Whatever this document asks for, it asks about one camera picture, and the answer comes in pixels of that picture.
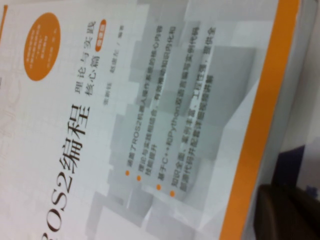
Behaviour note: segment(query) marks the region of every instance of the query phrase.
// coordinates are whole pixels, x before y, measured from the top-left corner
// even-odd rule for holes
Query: orange stripe
[[[2,15],[2,20],[1,20],[1,26],[0,26],[0,41],[1,41],[1,36],[2,36],[2,30],[4,29],[7,10],[8,10],[8,5],[4,5],[3,6],[3,15]]]
[[[299,0],[279,0],[220,240],[240,240],[293,41]]]

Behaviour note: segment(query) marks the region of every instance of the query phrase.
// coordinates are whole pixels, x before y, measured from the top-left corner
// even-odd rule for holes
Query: orange label
[[[50,12],[32,25],[24,46],[24,68],[33,81],[44,79],[54,66],[60,46],[60,25]]]
[[[96,38],[95,50],[97,52],[99,52],[102,47],[102,43],[103,43],[104,37],[105,37],[106,27],[107,27],[107,21],[105,19],[103,19],[100,22],[98,37]]]

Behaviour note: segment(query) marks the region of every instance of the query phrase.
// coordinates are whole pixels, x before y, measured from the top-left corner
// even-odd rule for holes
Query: black object
[[[320,202],[298,188],[262,185],[254,231],[256,240],[320,240]]]

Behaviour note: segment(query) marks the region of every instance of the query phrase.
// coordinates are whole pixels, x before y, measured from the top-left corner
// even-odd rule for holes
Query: orange circle
[[[44,79],[53,68],[60,47],[60,25],[57,17],[47,12],[32,25],[24,45],[23,62],[28,77]]]

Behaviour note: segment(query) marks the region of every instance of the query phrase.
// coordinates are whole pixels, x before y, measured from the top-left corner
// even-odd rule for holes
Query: book
[[[249,238],[316,9],[4,6],[1,239]]]

